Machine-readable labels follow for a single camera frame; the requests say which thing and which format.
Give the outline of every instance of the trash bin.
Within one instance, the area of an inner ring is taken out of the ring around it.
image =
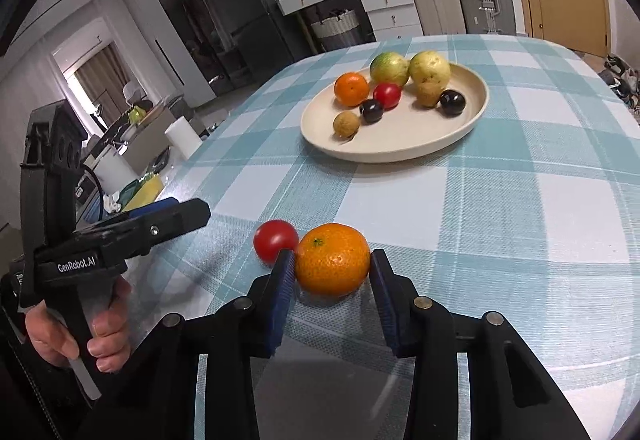
[[[325,51],[364,43],[355,11],[330,13],[332,16],[311,24]]]

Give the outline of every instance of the paper towel roll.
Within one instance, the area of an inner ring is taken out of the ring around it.
[[[184,116],[169,125],[164,134],[169,139],[169,142],[178,148],[185,159],[189,159],[202,144],[198,134],[193,131]]]
[[[105,146],[95,162],[95,176],[98,177],[106,194],[114,194],[138,178],[129,163],[113,146]]]

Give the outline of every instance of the blue plaid tablecloth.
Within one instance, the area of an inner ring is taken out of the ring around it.
[[[309,100],[382,49],[408,58],[435,49],[478,72],[491,91],[478,126],[392,164],[342,162],[306,144]],[[168,312],[196,317],[245,294],[268,272],[252,249],[261,222],[287,220],[301,236],[345,223],[450,311],[502,312],[592,439],[610,438],[640,398],[639,149],[622,102],[553,43],[435,36],[305,59],[252,95],[167,186],[166,196],[207,201],[212,216],[132,262],[134,340]],[[460,438],[469,436],[465,363]],[[276,356],[254,364],[261,436],[401,439],[412,370],[386,348],[367,283],[330,308],[297,302]]]

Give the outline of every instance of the fruit plate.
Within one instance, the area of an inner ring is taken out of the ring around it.
[[[351,162],[399,162],[443,149],[468,134],[489,103],[489,88],[478,74],[457,63],[450,65],[447,88],[459,91],[466,98],[464,111],[456,117],[445,115],[439,104],[434,109],[421,107],[410,79],[402,88],[396,108],[386,111],[377,123],[363,123],[353,138],[344,139],[335,135],[333,122],[335,116],[347,108],[335,98],[331,84],[318,93],[302,113],[302,136],[327,155]],[[372,92],[375,84],[370,81],[369,70],[359,73],[369,81]],[[358,107],[351,111],[360,115]]]

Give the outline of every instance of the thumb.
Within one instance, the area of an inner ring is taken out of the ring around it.
[[[78,358],[78,343],[69,330],[47,311],[44,301],[27,313],[25,321],[29,337],[43,357],[47,357],[47,350],[51,350],[51,353],[62,354],[67,359]]]

